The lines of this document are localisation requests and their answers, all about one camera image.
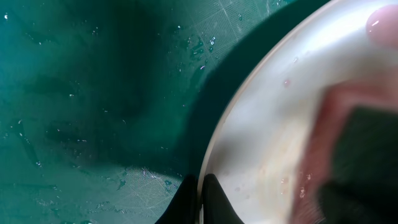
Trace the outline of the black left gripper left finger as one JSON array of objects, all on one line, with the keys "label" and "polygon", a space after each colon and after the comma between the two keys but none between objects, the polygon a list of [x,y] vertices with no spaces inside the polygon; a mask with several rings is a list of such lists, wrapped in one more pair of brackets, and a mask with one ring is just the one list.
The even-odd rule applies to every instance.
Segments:
[{"label": "black left gripper left finger", "polygon": [[169,206],[155,224],[194,224],[198,180],[187,175],[177,189]]}]

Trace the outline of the green and orange sponge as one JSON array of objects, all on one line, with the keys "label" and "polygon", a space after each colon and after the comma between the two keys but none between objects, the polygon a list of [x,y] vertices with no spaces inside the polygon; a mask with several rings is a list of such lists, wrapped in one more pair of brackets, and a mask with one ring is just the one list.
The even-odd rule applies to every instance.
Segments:
[{"label": "green and orange sponge", "polygon": [[330,87],[299,167],[291,223],[397,222],[397,90]]}]

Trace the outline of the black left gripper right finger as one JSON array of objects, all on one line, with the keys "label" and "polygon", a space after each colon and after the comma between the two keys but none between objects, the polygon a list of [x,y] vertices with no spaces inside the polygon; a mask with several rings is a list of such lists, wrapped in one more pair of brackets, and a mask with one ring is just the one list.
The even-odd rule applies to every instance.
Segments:
[{"label": "black left gripper right finger", "polygon": [[216,175],[205,176],[202,185],[204,224],[243,224],[230,204]]}]

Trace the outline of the light blue plate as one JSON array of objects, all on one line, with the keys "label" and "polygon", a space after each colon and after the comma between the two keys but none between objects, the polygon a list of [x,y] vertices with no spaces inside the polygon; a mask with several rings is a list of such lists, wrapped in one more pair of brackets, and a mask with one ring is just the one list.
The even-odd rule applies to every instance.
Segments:
[{"label": "light blue plate", "polygon": [[370,15],[397,0],[290,5],[298,24],[238,88],[210,139],[200,177],[214,174],[244,223],[287,223],[295,176],[323,90],[397,65],[372,43]]}]

